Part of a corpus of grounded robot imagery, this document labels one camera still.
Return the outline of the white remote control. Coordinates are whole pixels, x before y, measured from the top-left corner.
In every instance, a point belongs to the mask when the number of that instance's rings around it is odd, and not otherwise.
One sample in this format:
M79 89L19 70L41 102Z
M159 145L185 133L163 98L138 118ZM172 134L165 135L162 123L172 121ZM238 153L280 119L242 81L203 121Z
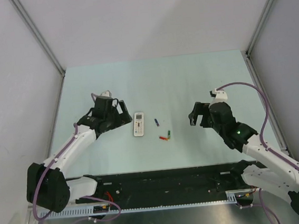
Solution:
M133 135L134 137L144 136L144 113L142 112L134 114Z

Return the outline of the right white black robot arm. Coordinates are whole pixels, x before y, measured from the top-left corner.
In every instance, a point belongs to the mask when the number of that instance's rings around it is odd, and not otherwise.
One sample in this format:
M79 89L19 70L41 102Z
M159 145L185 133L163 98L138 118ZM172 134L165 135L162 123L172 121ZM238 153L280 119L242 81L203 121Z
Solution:
M240 161L231 183L241 189L246 185L265 190L291 205L299 215L299 162L260 140L260 135L245 123L237 122L230 106L225 102L213 104L196 102L188 115L190 125L212 128L231 149L246 154L264 165Z

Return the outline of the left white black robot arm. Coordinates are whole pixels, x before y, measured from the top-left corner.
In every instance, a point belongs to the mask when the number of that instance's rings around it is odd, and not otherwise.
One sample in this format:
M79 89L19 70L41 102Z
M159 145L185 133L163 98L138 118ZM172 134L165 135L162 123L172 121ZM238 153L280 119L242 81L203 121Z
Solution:
M100 178L87 174L67 180L65 174L101 134L130 122L132 117L125 102L112 98L109 92L102 93L94 100L94 107L74 123L74 132L63 146L42 163L32 163L28 167L26 200L32 204L37 221L46 218L38 216L38 207L59 213L71 201L85 197L95 202L103 199L105 191Z

